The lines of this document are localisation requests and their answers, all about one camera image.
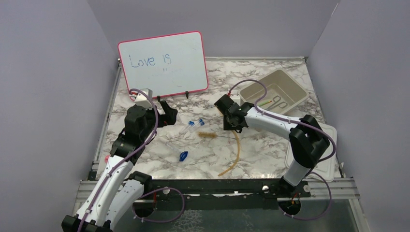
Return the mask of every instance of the blue test tube cap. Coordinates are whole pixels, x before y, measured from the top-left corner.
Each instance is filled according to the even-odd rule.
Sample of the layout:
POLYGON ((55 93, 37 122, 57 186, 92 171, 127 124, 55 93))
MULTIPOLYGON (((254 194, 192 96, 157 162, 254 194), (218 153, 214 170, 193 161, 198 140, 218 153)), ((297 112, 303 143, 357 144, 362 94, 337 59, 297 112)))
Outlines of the blue test tube cap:
POLYGON ((188 151, 184 151, 179 155, 179 161, 182 162, 188 156, 188 151))

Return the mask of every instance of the beige tray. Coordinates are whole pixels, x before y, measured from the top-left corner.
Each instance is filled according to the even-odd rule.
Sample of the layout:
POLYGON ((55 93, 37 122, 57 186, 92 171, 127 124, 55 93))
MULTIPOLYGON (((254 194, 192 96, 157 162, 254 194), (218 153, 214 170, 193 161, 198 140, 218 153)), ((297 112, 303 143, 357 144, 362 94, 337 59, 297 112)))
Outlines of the beige tray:
MULTIPOLYGON (((262 82, 268 90, 267 95, 259 101, 259 104, 272 100, 276 95, 280 97, 280 100, 276 103, 277 107, 269 110, 271 112, 284 114, 308 98, 307 91, 283 69, 277 69, 259 81, 262 82)), ((264 88, 258 83, 250 84, 238 92, 243 101, 251 103, 254 103, 260 98, 263 93, 264 88)), ((268 110, 273 104, 274 103, 271 102, 260 108, 268 110)))

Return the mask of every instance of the metal frame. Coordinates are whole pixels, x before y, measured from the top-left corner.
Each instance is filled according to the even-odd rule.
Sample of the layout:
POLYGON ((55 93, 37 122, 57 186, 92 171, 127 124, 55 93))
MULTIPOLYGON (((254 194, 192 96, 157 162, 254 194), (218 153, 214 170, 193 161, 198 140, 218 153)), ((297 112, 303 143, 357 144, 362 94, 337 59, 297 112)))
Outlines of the metal frame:
MULTIPOLYGON (((304 59, 302 57, 297 57, 297 58, 240 58, 240 57, 228 57, 228 58, 219 58, 219 57, 206 57, 207 61, 210 60, 234 60, 234 61, 246 61, 246 60, 252 60, 252 61, 266 61, 266 60, 271 60, 271 61, 284 61, 284 60, 301 60, 303 61, 304 59)), ((94 156, 94 161, 92 164, 91 171, 97 171, 99 163, 100 163, 100 151, 103 146, 103 143, 105 141, 105 135, 107 133, 107 127, 108 127, 108 122, 110 119, 111 111, 114 106, 114 101, 115 101, 115 95, 118 89, 119 85, 119 80, 121 77, 122 73, 122 66, 120 63, 120 60, 118 59, 118 70, 116 74, 116 79, 115 79, 115 84, 113 87, 113 90, 111 92, 111 98, 109 105, 107 107, 106 111, 106 120, 104 121, 102 131, 100 134, 100 139, 99 143, 95 152, 94 156)), ((310 200, 327 200, 329 199, 329 194, 327 191, 326 185, 318 180, 315 179, 305 179, 305 181, 308 182, 310 188, 311 188, 311 197, 308 198, 301 198, 301 201, 310 201, 310 200)), ((76 211, 81 207, 81 205, 87 200, 87 197, 90 195, 91 191, 94 189, 94 186, 96 185, 97 181, 81 181, 79 185, 79 189, 77 192, 77 196, 75 199, 75 204, 74 204, 74 209, 73 209, 73 215, 76 213, 76 211)), ((370 232, 370 228, 368 226, 366 217, 363 213, 362 207, 360 205, 359 199, 360 199, 360 194, 358 192, 358 189, 356 187, 356 183, 354 182, 353 178, 335 178, 333 182, 329 183, 331 193, 332 193, 332 198, 333 199, 345 199, 349 200, 353 218, 355 219, 357 228, 359 232, 370 232)), ((290 198, 278 198, 278 201, 285 201, 289 200, 290 198)))

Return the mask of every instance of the marble tabletop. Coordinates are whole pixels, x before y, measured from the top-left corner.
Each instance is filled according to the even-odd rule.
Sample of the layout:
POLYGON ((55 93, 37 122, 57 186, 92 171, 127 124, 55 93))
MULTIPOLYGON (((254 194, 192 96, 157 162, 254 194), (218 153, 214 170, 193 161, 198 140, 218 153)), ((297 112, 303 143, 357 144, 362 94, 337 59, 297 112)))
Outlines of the marble tabletop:
MULTIPOLYGON (((206 91, 184 96, 164 98, 168 104, 178 110, 178 122, 173 126, 159 128, 156 138, 146 146, 145 151, 132 169, 149 174, 154 179, 228 179, 228 178, 280 178, 286 171, 285 156, 288 141, 277 135, 244 128, 238 134, 241 151, 237 165, 226 174, 219 173, 229 168, 236 159, 237 145, 230 131, 222 130, 222 117, 214 103, 228 89, 243 79, 260 79, 262 76, 283 68, 309 93, 309 98, 286 113, 288 116, 314 116, 324 123, 322 111, 313 89, 313 85, 302 60, 297 61, 207 61, 209 88, 206 91), (202 118, 205 122, 200 131, 216 132, 215 139, 200 138, 195 133, 182 138, 179 131, 190 120, 202 118), (188 157, 179 162, 179 154, 164 143, 170 142, 181 151, 188 151, 188 157)), ((127 109, 133 106, 127 93, 124 75, 119 80, 113 110, 110 113, 107 133, 100 153, 97 179, 105 167, 104 157, 109 154, 111 145, 124 127, 127 109)), ((341 177, 335 167, 335 177, 341 177)))

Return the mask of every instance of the scissors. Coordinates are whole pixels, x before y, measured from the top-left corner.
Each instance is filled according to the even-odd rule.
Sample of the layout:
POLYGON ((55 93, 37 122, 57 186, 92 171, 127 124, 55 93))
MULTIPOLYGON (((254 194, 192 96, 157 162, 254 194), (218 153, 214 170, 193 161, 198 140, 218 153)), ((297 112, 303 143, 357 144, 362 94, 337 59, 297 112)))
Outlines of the scissors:
POLYGON ((272 109, 275 109, 278 106, 279 106, 279 108, 283 109, 286 106, 288 106, 288 104, 286 102, 283 102, 283 101, 281 103, 277 104, 280 100, 282 100, 282 98, 279 95, 274 96, 273 99, 272 99, 273 104, 271 106, 269 106, 266 110, 272 110, 272 109))

